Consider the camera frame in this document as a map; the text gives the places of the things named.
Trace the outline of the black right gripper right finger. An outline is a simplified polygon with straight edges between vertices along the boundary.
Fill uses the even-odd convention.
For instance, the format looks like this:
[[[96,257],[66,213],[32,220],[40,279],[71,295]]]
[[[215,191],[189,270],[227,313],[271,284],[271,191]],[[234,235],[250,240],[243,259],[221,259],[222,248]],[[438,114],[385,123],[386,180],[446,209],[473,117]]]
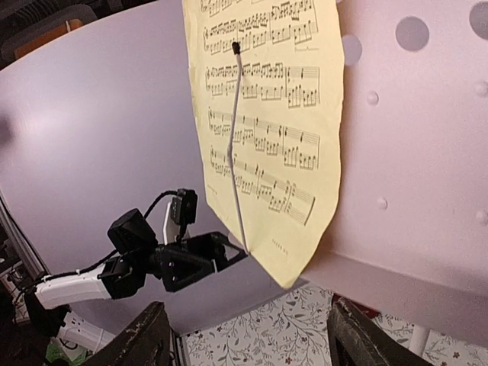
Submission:
[[[332,302],[327,319],[327,333],[333,365],[429,364],[389,337],[344,297]]]

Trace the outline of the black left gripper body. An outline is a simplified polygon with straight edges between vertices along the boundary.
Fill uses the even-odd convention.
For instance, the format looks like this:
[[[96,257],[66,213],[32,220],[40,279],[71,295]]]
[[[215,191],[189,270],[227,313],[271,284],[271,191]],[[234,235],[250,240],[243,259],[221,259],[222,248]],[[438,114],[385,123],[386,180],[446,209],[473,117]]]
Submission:
[[[179,246],[158,246],[154,253],[154,275],[157,278],[190,278],[211,275],[212,261]]]

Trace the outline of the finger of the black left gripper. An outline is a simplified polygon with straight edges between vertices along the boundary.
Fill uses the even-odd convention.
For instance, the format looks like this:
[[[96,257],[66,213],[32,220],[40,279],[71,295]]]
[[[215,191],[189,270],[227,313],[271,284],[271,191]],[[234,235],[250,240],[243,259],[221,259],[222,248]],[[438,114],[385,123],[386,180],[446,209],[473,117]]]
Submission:
[[[233,245],[229,238],[220,232],[184,239],[182,246],[192,255],[214,263],[216,271],[223,271],[248,257],[243,249]]]
[[[167,292],[175,293],[213,274],[212,261],[202,258],[171,258],[163,265],[162,282]]]

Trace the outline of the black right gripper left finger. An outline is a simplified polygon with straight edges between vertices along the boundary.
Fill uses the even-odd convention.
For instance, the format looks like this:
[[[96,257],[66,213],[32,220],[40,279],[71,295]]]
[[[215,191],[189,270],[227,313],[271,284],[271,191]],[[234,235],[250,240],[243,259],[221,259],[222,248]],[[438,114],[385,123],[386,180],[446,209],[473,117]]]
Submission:
[[[171,327],[163,302],[150,303],[84,366],[169,365]]]

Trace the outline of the white tripod music stand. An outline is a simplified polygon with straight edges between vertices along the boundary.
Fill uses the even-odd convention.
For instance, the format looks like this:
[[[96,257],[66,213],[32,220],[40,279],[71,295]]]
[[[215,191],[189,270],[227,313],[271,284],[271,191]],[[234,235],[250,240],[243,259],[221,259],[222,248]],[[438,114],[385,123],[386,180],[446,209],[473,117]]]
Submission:
[[[487,344],[487,3],[340,1],[342,183],[303,278]]]

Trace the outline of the yellow sheet music page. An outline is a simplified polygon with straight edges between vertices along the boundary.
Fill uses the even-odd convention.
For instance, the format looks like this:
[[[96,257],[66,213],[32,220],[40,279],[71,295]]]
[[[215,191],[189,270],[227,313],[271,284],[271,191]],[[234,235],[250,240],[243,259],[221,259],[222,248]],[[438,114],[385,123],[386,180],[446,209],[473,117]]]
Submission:
[[[206,200],[283,288],[339,202],[344,53],[334,1],[185,1]]]

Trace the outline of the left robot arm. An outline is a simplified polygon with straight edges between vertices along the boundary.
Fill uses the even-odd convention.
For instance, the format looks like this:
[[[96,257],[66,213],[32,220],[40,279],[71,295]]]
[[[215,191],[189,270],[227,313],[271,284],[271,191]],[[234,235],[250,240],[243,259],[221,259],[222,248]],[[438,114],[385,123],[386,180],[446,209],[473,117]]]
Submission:
[[[132,297],[144,286],[147,275],[175,293],[246,258],[245,250],[220,232],[189,236],[187,227],[195,218],[195,213],[168,207],[162,226],[164,241],[158,243],[141,213],[137,209],[127,212],[108,230],[114,254],[89,268],[46,275],[25,291],[31,323],[49,337],[66,337],[69,326],[76,326],[80,336],[102,337],[101,330],[72,318],[71,304]]]

